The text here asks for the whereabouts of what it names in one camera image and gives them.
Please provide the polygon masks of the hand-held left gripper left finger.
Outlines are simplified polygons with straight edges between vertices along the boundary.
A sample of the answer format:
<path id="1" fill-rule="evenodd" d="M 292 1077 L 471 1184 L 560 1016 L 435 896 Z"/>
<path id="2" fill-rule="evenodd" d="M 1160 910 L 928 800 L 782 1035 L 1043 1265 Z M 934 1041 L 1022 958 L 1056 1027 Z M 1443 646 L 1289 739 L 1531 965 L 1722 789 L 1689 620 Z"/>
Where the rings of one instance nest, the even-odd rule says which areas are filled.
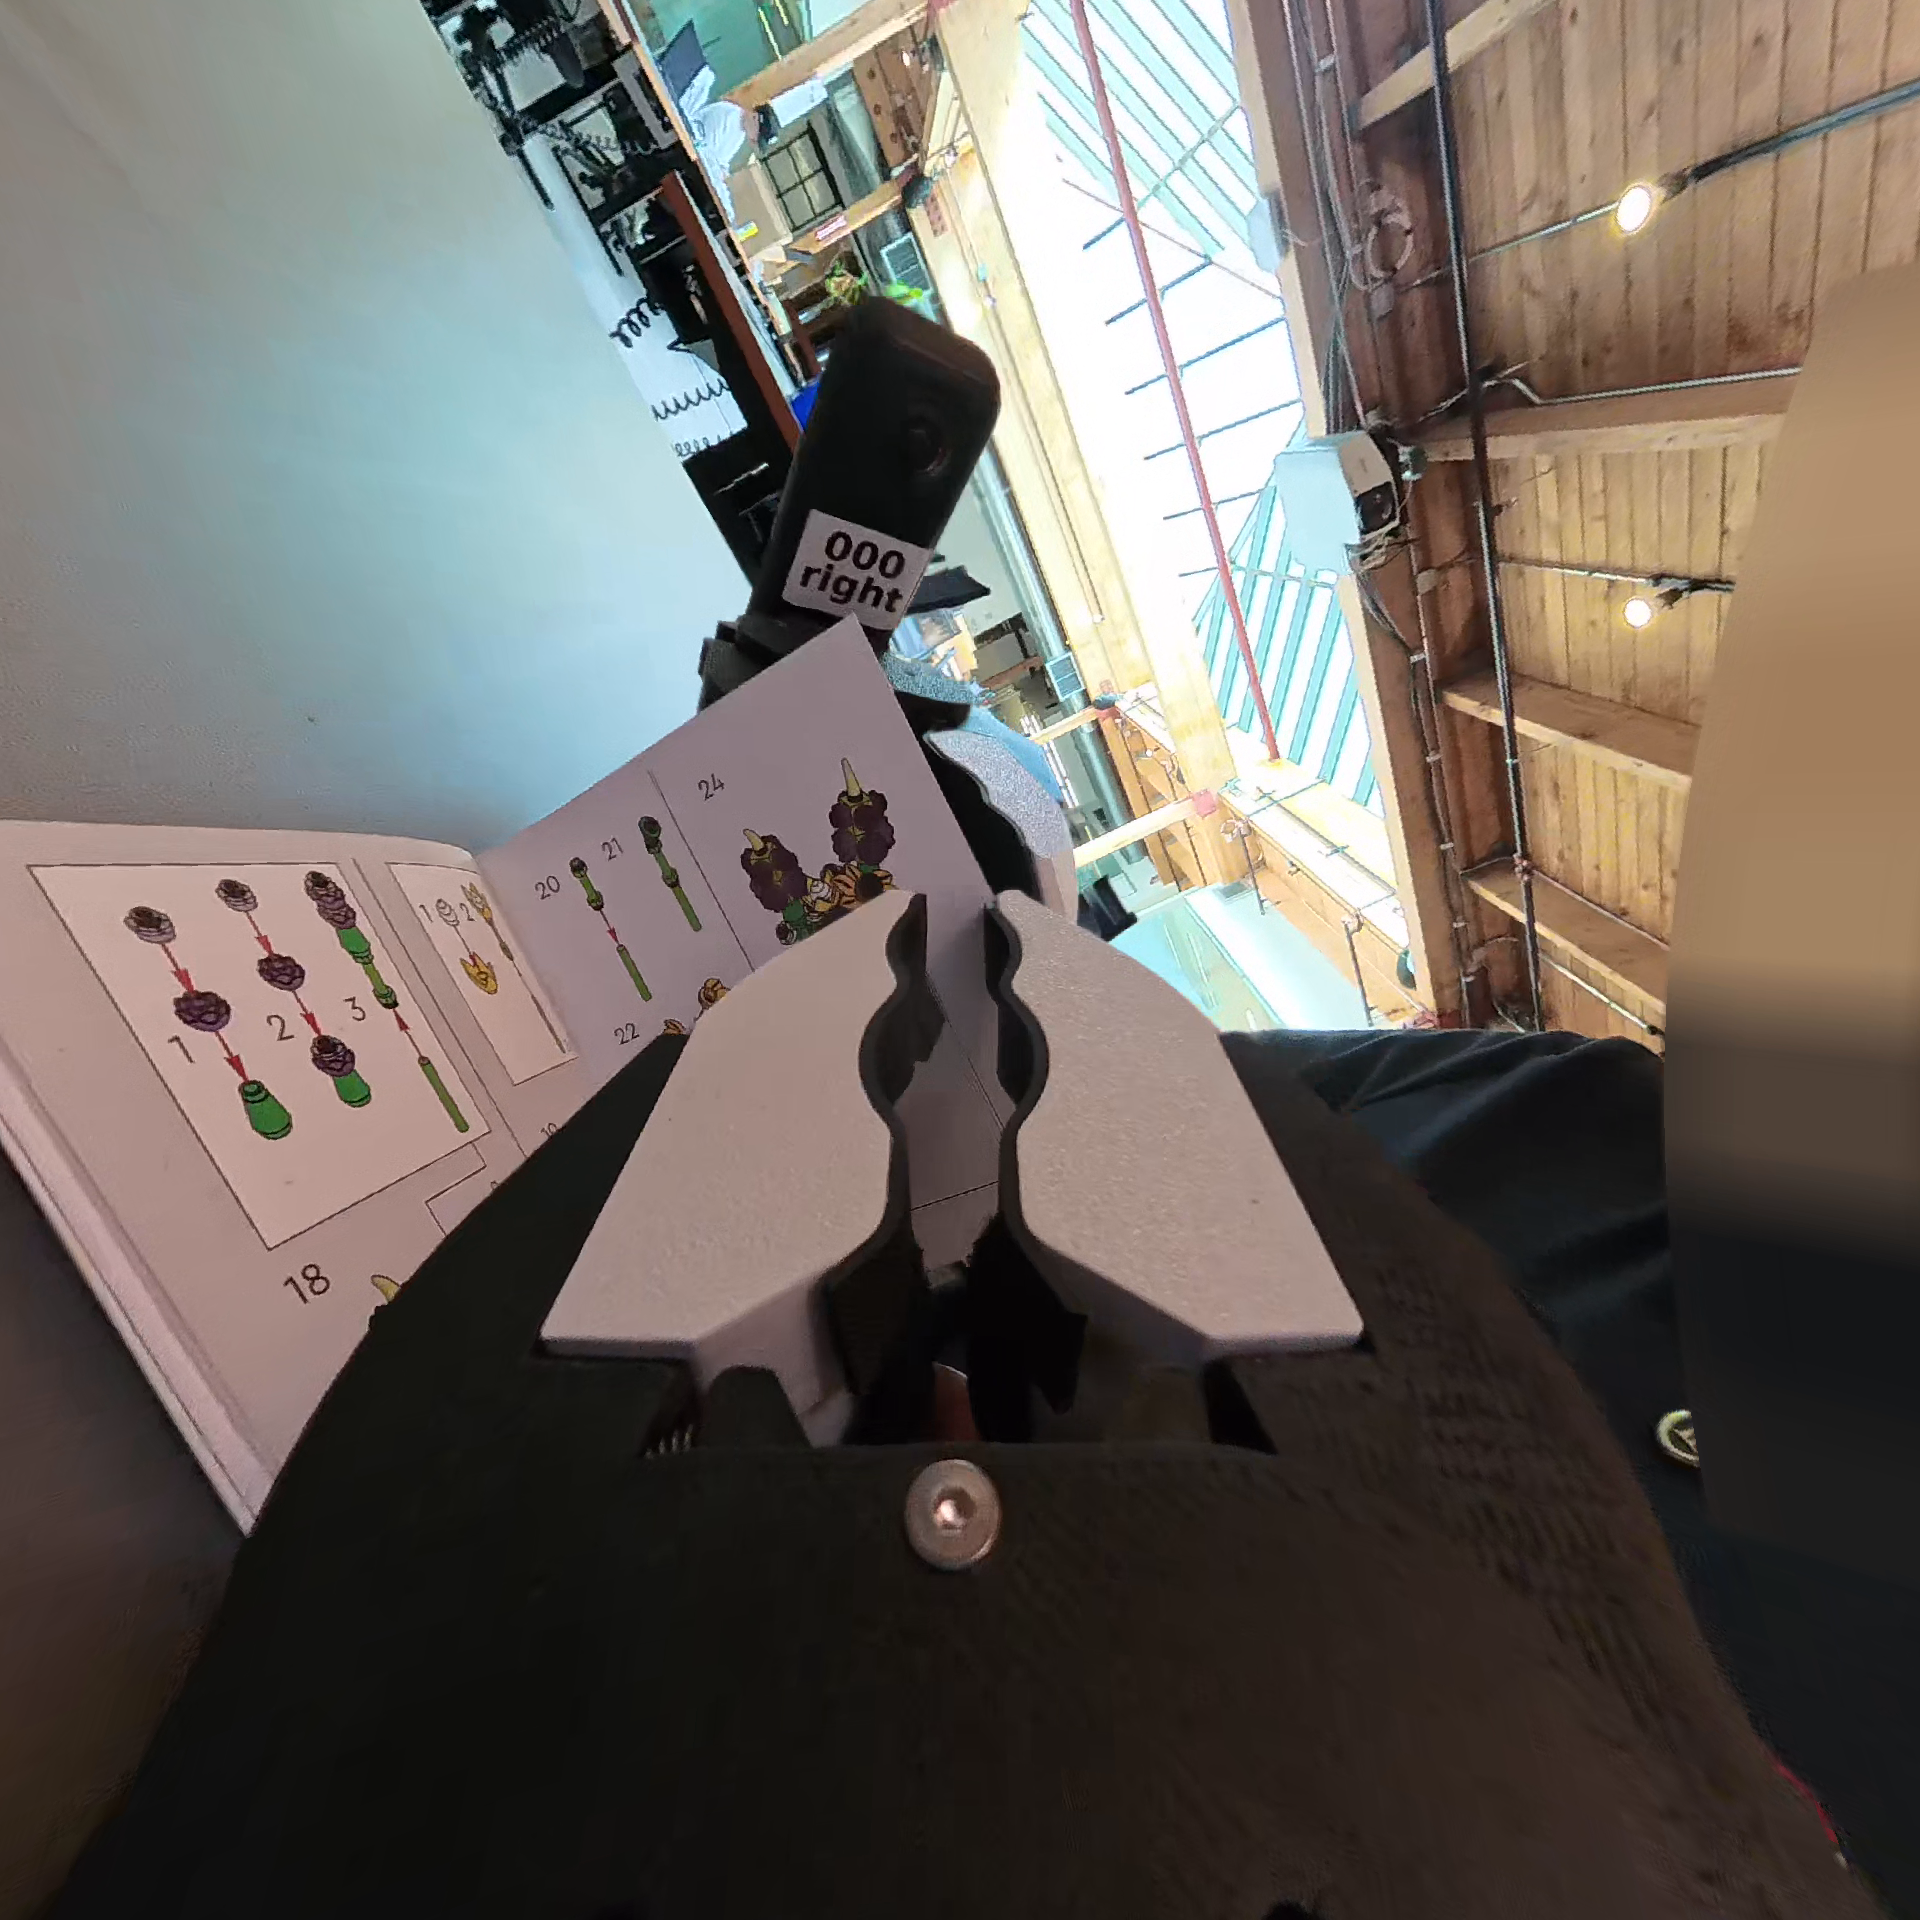
<path id="1" fill-rule="evenodd" d="M 562 1358 L 770 1372 L 856 1393 L 827 1287 L 913 1249 L 902 1093 L 938 1044 L 928 902 L 882 894 L 734 984 L 687 1037 L 543 1323 Z"/>

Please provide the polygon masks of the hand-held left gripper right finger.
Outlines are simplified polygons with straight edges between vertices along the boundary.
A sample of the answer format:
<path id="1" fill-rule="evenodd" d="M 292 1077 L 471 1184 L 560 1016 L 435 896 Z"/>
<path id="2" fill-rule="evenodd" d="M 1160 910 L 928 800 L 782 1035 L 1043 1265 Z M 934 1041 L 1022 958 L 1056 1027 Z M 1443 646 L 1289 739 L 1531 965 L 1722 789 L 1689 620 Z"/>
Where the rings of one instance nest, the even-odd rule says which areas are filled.
<path id="1" fill-rule="evenodd" d="M 1027 894 L 980 920 L 998 1212 L 968 1261 L 980 1438 L 1089 1433 L 1146 1375 L 1358 1352 L 1361 1304 L 1222 1032 Z"/>

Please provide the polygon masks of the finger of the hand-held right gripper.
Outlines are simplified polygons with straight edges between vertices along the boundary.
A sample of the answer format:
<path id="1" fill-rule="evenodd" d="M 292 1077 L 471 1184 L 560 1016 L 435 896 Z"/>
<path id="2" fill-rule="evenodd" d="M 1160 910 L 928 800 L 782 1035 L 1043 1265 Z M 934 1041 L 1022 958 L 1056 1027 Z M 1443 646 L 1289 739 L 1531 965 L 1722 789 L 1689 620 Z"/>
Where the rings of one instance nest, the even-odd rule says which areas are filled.
<path id="1" fill-rule="evenodd" d="M 1080 920 L 1073 831 L 1046 752 L 990 712 L 926 731 L 928 765 L 995 896 L 1030 896 Z"/>

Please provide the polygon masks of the lego instruction booklet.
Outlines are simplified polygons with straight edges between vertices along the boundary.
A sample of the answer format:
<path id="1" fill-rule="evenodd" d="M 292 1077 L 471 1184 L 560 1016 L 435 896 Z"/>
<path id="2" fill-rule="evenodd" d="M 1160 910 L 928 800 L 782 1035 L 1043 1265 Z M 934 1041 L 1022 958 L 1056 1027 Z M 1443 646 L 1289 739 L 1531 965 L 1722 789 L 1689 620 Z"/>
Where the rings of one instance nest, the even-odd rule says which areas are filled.
<path id="1" fill-rule="evenodd" d="M 250 1529 L 370 1313 L 630 1057 L 980 877 L 852 624 L 482 854 L 6 822 L 6 1150 Z"/>

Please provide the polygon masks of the row of office desks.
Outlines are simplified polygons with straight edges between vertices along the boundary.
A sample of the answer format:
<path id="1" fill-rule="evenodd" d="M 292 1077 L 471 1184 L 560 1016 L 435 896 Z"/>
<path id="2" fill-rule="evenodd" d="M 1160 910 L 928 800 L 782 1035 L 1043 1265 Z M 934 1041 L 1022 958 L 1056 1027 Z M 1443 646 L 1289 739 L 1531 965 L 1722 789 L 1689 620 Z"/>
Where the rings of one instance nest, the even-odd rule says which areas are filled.
<path id="1" fill-rule="evenodd" d="M 800 48 L 806 5 L 427 3 L 641 403 L 754 571 L 800 431 L 780 115 L 734 92 Z"/>

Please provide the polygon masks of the person's dark printed sweatshirt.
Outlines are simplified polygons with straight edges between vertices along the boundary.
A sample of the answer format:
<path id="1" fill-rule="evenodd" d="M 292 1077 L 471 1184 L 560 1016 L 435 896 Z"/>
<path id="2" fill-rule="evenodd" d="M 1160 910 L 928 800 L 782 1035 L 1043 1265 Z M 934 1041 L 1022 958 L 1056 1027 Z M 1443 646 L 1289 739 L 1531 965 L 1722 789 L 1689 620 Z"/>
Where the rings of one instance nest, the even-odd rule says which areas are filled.
<path id="1" fill-rule="evenodd" d="M 1265 1030 L 1225 1046 L 1251 1093 L 1315 1093 L 1499 1255 L 1624 1441 L 1769 1744 L 1831 1807 L 1914 1829 L 1915 1590 L 1739 1541 L 1654 1435 L 1684 1401 L 1655 1056 L 1467 1030 Z"/>

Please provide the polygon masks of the white ceiling projector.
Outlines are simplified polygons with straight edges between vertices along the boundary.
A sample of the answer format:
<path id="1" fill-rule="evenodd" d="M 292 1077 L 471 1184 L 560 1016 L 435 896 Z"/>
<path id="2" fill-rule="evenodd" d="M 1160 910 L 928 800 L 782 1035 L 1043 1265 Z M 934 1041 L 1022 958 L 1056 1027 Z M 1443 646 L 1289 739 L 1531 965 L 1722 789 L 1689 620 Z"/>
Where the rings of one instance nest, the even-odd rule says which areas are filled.
<path id="1" fill-rule="evenodd" d="M 1336 534 L 1358 551 L 1399 537 L 1409 511 L 1409 459 L 1393 431 L 1367 424 L 1319 438 L 1336 477 Z"/>

